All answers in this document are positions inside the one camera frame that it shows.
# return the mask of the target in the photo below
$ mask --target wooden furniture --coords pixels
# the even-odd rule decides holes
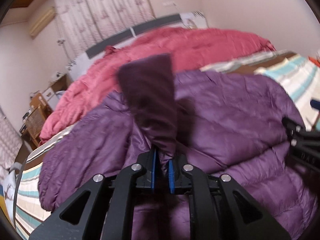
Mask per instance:
[[[68,88],[67,75],[63,75],[57,81],[52,82],[50,84],[50,87],[52,88],[53,92],[67,90],[67,88]]]
[[[28,133],[30,134],[32,142],[37,147],[39,147],[39,143],[41,141],[39,135],[41,133],[45,120],[46,116],[41,106],[35,108],[26,119],[26,127]]]
[[[41,106],[42,111],[44,113],[44,116],[48,118],[48,116],[53,112],[53,110],[50,108],[48,102],[43,97],[42,93],[37,93],[30,102],[31,109],[36,109],[39,106]]]
[[[33,139],[30,136],[30,133],[27,128],[23,129],[21,131],[21,138],[24,140],[26,143],[28,143],[31,147],[31,149],[34,151],[37,148],[37,145],[33,142]]]

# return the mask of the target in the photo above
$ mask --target electrical outlet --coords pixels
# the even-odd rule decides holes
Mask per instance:
[[[167,1],[167,2],[163,2],[162,5],[164,7],[176,6],[176,2],[175,1]]]

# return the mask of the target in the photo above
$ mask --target air conditioner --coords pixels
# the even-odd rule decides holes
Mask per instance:
[[[29,34],[32,38],[35,38],[55,17],[56,10],[54,7],[50,7],[44,14],[42,14],[38,20],[31,26]]]

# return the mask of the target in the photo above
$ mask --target bed frame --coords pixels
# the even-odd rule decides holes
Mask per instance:
[[[9,10],[10,5],[13,3],[14,0],[0,0],[0,22],[2,22],[5,14]],[[318,19],[320,23],[320,0],[306,0],[310,8],[312,9],[313,13],[315,14],[316,18]],[[133,29],[137,33],[140,33],[140,31],[146,31],[152,24],[161,23],[161,19],[156,19],[156,22],[151,22],[151,23],[145,23],[141,25],[135,26]],[[118,37],[115,37],[115,40],[110,40],[107,39],[104,44],[102,44],[100,47],[97,48],[90,48],[91,51],[88,53],[95,54],[97,51],[99,51],[102,47],[105,48],[106,45],[112,45],[114,42],[118,43],[116,39],[129,35],[128,30],[124,31],[124,33],[119,33]],[[0,209],[0,235],[2,239],[7,239],[7,240],[21,240],[21,237],[18,235],[16,230],[12,227],[10,222],[7,220],[6,216],[4,215],[3,211]],[[299,238],[299,240],[317,240],[319,239],[320,235],[320,210],[317,212],[316,216],[314,217],[313,221],[309,225],[309,227],[305,230],[305,232],[302,234],[302,236]]]

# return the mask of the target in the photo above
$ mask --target blue handle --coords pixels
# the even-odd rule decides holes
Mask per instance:
[[[320,111],[320,102],[319,101],[312,99],[310,101],[310,105],[311,105],[312,108],[317,109],[317,110]]]

